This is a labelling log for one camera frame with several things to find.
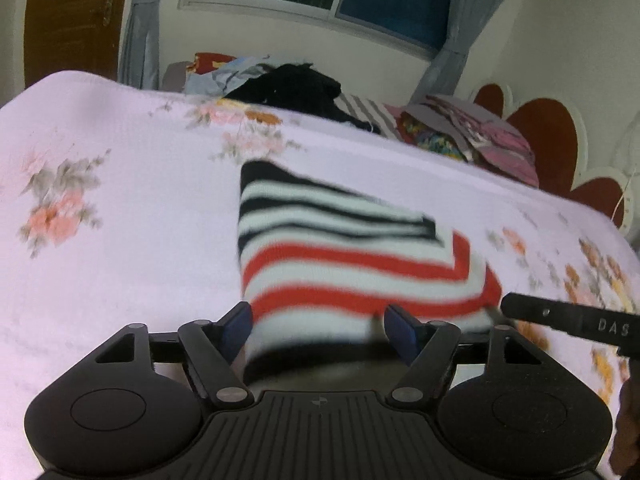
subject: striped fabric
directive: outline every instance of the striped fabric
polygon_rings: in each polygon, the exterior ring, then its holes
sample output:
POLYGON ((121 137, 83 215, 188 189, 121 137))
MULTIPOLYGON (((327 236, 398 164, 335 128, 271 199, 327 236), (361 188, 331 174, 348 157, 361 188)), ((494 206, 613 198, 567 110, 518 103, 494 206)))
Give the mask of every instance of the striped fabric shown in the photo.
POLYGON ((396 118, 389 113, 385 105, 350 94, 340 94, 335 99, 335 104, 350 116, 367 123, 376 124, 384 137, 392 140, 402 140, 400 133, 396 129, 396 118))
POLYGON ((238 248, 254 310, 248 357, 281 347, 383 339, 391 303, 485 330, 500 285, 440 222, 263 161, 241 171, 238 248))

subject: hand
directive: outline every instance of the hand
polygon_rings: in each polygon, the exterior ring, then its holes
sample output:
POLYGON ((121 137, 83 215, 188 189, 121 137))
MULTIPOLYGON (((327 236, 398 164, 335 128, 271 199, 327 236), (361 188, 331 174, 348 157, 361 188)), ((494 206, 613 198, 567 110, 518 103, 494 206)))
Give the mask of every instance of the hand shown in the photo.
POLYGON ((616 417, 616 436, 609 458, 611 469, 616 475, 623 475, 640 458, 640 424, 632 413, 631 399, 631 382, 625 381, 620 388, 620 411, 616 417))

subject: mattress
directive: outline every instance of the mattress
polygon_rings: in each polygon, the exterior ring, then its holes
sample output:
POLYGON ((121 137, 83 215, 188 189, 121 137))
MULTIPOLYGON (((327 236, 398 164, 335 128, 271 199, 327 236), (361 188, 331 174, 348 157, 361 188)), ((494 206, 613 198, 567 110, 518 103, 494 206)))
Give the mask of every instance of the mattress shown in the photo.
MULTIPOLYGON (((640 301, 640 262, 603 215, 331 121, 64 72, 0 109, 0 132, 0 478, 39 474, 24 412, 99 343, 131 322, 167 332, 216 320, 242 298, 246 160, 446 222, 504 293, 626 311, 640 301)), ((614 349, 527 330, 615 416, 627 371, 614 349)), ((600 469, 612 478, 606 457, 600 469)))

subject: gray curtain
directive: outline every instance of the gray curtain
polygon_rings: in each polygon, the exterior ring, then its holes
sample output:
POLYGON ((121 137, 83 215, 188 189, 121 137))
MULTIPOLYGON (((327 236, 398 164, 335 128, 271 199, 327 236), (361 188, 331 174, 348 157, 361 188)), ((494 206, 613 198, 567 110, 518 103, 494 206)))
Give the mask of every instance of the gray curtain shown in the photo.
POLYGON ((118 67, 118 81, 135 88, 158 88, 160 0, 132 0, 118 67))
POLYGON ((427 94, 453 94, 474 41, 503 0, 451 0, 447 41, 431 61, 411 102, 427 94))

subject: white cable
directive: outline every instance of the white cable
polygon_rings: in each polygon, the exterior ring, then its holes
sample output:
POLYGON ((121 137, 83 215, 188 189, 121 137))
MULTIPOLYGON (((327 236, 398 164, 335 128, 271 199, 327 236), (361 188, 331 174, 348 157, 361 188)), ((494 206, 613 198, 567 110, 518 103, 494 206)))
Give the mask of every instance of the white cable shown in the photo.
POLYGON ((638 165, 636 164, 634 166, 634 170, 631 173, 631 176, 626 181, 625 189, 622 190, 622 195, 620 195, 620 200, 618 200, 618 203, 616 204, 616 207, 613 209, 613 215, 611 215, 611 221, 612 222, 613 222, 614 217, 616 216, 616 213, 618 212, 618 208, 620 207, 620 204, 622 203, 622 201, 623 201, 623 199, 625 197, 626 190, 629 188, 629 184, 631 184, 631 180, 636 176, 636 168, 637 167, 638 167, 638 165))

